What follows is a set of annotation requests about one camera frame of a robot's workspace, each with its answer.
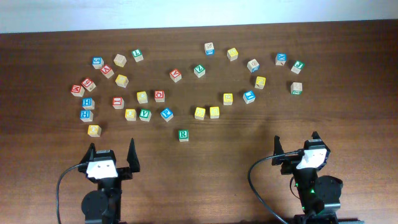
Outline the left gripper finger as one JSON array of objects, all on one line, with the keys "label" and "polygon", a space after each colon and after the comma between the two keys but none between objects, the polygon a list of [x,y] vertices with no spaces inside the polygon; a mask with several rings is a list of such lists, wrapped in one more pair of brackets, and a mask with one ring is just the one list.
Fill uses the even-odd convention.
[{"label": "left gripper finger", "polygon": [[87,164],[87,163],[93,161],[95,158],[95,154],[96,154],[96,148],[95,148],[95,144],[92,142],[89,145],[89,148],[88,148],[86,154],[83,156],[82,160],[80,161],[80,164]]},{"label": "left gripper finger", "polygon": [[129,150],[127,154],[127,162],[129,163],[129,167],[131,172],[140,172],[141,166],[137,157],[135,142],[134,139],[131,139]]}]

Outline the green letter R block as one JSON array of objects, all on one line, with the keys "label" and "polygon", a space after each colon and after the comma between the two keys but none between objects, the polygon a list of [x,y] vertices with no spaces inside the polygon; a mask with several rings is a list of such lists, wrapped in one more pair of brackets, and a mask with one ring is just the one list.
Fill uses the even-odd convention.
[{"label": "green letter R block", "polygon": [[178,131],[178,140],[180,142],[188,142],[189,141],[189,131],[187,129],[180,129]]}]

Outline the red letter I block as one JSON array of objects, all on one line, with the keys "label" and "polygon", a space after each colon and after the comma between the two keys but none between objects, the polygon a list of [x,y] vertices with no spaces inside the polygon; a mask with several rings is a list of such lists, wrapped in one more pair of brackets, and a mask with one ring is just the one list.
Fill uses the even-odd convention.
[{"label": "red letter I block", "polygon": [[124,100],[122,97],[114,97],[112,100],[112,106],[114,109],[121,110],[124,108]]}]

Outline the yellow letter C block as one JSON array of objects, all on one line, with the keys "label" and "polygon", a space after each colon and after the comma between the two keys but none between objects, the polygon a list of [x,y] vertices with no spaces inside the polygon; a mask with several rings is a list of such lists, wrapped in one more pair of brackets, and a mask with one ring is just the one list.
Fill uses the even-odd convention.
[{"label": "yellow letter C block", "polygon": [[137,101],[139,104],[148,103],[148,96],[145,91],[138,91],[137,92]]}]

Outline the red letter A block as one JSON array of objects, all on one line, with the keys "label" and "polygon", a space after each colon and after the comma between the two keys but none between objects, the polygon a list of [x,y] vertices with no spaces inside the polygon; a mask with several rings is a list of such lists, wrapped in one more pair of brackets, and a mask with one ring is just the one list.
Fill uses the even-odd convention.
[{"label": "red letter A block", "polygon": [[170,78],[177,83],[179,80],[182,79],[182,74],[178,69],[173,69],[170,73]]}]

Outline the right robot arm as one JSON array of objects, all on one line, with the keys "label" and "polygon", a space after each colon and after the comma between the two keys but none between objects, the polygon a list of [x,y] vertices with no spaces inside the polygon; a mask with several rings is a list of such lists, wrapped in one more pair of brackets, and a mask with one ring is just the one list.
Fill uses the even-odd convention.
[{"label": "right robot arm", "polygon": [[274,137],[272,165],[281,166],[282,175],[292,175],[302,205],[303,214],[295,215],[294,223],[362,223],[354,218],[340,220],[336,216],[341,208],[343,181],[330,175],[318,176],[329,155],[329,147],[316,131],[304,142],[303,148],[290,153],[282,149],[280,137]]}]

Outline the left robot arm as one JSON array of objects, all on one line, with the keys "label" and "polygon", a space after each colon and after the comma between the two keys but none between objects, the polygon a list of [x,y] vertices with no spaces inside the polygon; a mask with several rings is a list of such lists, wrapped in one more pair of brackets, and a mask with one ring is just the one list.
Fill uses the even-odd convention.
[{"label": "left robot arm", "polygon": [[141,170],[133,139],[129,145],[127,162],[127,167],[117,168],[114,151],[97,151],[95,145],[90,144],[78,168],[89,181],[97,185],[97,189],[87,193],[81,202],[85,223],[113,224],[121,221],[121,183],[131,180],[133,173]]}]

